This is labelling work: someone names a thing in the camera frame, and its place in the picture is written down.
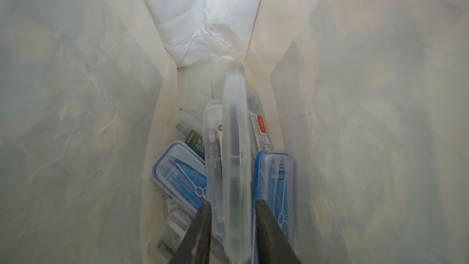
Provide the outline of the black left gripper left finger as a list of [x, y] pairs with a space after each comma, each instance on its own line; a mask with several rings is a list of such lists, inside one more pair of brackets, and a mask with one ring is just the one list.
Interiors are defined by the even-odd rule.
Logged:
[[169, 264], [209, 264], [211, 250], [211, 205], [205, 201]]

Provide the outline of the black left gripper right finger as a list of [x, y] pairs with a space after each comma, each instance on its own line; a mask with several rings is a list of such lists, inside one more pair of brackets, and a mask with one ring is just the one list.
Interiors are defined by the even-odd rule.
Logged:
[[255, 221], [259, 264], [300, 264], [265, 200], [255, 200]]

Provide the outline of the clear case with barcode label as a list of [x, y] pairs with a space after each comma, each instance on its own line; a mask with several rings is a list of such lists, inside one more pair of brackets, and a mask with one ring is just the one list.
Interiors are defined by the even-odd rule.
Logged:
[[272, 150], [272, 144], [266, 130], [263, 109], [255, 95], [248, 95], [247, 104], [250, 117], [250, 144], [254, 157], [262, 151]]

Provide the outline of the clear case green compass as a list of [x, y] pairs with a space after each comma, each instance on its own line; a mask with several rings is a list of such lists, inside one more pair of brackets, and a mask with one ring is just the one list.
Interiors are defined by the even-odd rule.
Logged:
[[246, 264], [252, 255], [252, 151], [241, 74], [225, 80], [222, 117], [224, 249], [231, 264]]

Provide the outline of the clear M&G compass case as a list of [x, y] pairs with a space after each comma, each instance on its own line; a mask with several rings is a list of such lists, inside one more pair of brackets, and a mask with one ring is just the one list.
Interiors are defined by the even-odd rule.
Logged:
[[209, 100], [203, 112], [203, 142], [205, 144], [206, 198], [212, 210], [212, 234], [224, 235], [222, 195], [222, 122], [223, 103]]

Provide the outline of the Starry Night canvas tote bag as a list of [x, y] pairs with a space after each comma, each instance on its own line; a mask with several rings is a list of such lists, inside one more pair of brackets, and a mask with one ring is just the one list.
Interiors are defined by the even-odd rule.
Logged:
[[152, 263], [152, 164], [232, 72], [302, 262], [469, 261], [469, 0], [1, 0], [1, 262]]

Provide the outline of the clear case blue label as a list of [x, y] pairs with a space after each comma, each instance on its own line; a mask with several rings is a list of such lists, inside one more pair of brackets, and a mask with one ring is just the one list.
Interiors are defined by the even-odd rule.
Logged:
[[166, 203], [168, 216], [147, 245], [148, 255], [157, 264], [168, 264], [171, 261], [194, 217], [173, 198], [168, 198]]

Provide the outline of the clear case blue compass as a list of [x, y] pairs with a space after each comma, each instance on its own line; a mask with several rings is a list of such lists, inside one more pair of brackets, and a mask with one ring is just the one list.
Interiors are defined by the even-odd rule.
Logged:
[[294, 173], [294, 159], [285, 152], [261, 151], [256, 156], [253, 200], [266, 201], [289, 244], [296, 233]]

